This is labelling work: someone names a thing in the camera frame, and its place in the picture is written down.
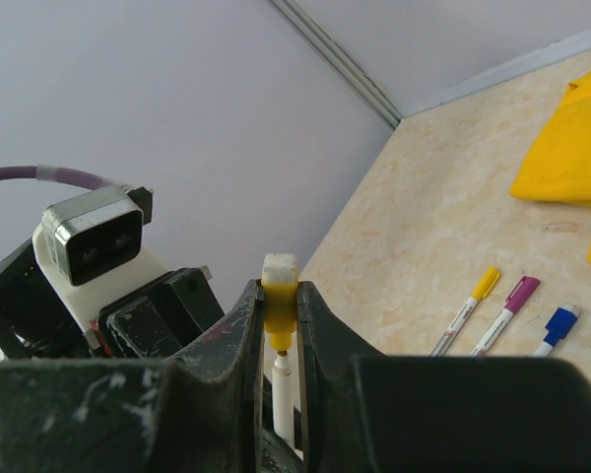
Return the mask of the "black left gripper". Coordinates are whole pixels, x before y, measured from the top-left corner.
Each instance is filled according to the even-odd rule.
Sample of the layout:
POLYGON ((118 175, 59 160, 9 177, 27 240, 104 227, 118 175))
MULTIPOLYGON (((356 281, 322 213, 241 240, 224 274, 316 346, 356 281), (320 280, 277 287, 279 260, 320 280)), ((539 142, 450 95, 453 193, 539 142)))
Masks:
POLYGON ((11 360, 169 357, 223 317, 209 279, 143 250, 74 286, 27 240, 0 262, 0 349, 11 360))

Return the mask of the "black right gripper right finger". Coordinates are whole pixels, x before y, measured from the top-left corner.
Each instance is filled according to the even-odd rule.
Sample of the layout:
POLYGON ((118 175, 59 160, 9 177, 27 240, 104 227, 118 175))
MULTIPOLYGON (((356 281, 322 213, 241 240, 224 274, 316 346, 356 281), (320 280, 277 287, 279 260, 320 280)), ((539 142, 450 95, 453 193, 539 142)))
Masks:
POLYGON ((387 356, 299 285, 308 472, 591 472, 591 383, 533 357, 387 356))

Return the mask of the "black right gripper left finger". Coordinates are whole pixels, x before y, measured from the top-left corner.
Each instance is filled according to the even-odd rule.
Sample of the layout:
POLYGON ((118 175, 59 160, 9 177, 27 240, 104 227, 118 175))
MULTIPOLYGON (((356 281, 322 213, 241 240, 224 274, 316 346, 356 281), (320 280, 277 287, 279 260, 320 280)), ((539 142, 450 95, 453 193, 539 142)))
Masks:
POLYGON ((0 363, 0 472, 257 472, 262 299, 173 356, 0 363))

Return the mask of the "thin white yellow-end pen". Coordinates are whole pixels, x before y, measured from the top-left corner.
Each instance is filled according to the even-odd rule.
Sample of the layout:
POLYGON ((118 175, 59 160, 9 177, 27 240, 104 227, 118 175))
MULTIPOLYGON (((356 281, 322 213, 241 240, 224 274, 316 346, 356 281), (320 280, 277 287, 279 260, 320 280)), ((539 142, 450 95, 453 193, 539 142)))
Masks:
POLYGON ((279 351, 272 366, 272 413, 274 431, 295 447, 295 415, 292 365, 287 351, 279 351))

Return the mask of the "white yellow whiteboard marker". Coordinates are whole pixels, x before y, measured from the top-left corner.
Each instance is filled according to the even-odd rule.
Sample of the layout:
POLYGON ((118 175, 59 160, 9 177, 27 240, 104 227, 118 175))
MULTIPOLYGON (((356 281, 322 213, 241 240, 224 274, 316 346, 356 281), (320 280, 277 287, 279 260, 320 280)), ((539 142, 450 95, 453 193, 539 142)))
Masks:
POLYGON ((450 322, 438 342, 430 352, 431 357, 443 356, 451 344, 474 312, 480 301, 474 300, 471 296, 464 302, 462 307, 458 310, 457 314, 450 322))

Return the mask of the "white purple-end pen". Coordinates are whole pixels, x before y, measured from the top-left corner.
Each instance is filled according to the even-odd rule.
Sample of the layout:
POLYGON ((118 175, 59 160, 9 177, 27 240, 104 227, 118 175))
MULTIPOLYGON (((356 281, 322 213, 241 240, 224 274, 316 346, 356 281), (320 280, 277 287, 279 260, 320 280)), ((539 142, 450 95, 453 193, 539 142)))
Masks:
POLYGON ((485 356, 488 351, 491 349, 495 341, 498 337, 502 334, 505 327, 508 323, 512 320, 512 318, 516 315, 510 312, 509 310, 503 309, 497 316, 497 318, 493 321, 490 328, 487 332, 482 336, 479 342, 475 345, 473 350, 471 351, 471 357, 482 357, 485 356))

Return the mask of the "small yellow pen cap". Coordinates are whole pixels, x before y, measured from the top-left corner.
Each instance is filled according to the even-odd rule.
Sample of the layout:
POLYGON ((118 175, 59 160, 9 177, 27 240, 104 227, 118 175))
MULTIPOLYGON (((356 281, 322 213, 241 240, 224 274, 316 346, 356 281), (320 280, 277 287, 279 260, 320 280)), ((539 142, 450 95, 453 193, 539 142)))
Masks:
POLYGON ((264 302, 264 330, 276 352, 287 352, 296 331, 296 293, 298 264, 290 253, 268 253, 265 256, 261 286, 264 302))

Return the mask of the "white blue-end pen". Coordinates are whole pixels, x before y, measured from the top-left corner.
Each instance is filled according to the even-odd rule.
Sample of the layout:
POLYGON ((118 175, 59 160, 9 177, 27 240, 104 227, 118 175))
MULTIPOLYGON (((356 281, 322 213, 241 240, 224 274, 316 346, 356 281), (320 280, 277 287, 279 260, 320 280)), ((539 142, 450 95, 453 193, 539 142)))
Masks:
POLYGON ((546 335, 533 353, 536 358, 548 357, 566 338, 580 316, 581 310, 573 304, 562 304, 545 325, 546 335))

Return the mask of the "small blue pen cap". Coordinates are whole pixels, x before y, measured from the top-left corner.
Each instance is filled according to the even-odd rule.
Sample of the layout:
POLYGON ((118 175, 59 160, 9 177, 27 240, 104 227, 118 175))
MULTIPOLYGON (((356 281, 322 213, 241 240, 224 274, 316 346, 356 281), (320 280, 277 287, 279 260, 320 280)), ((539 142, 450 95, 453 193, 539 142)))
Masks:
POLYGON ((580 309, 575 305, 563 304, 559 306, 545 326, 547 333, 543 341, 554 347, 567 336, 579 315, 580 309))

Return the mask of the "yellow marker cap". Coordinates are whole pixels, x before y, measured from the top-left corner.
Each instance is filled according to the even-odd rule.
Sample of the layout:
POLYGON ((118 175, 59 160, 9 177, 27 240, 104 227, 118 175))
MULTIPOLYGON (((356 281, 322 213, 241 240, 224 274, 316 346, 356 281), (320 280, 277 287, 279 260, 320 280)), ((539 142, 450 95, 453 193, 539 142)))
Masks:
POLYGON ((482 277, 481 281, 476 285, 471 297, 476 301, 485 299, 492 291, 495 284, 498 282, 501 274, 498 269, 490 266, 482 277))

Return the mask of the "purple marker cap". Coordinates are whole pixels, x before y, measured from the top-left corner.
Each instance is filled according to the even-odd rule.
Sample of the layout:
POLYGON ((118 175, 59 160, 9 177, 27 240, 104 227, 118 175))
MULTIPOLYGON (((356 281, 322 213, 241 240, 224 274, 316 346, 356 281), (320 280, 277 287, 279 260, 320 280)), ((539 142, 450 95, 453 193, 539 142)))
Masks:
POLYGON ((522 276, 506 298, 504 308, 516 314, 540 285, 541 281, 538 278, 528 275, 522 276))

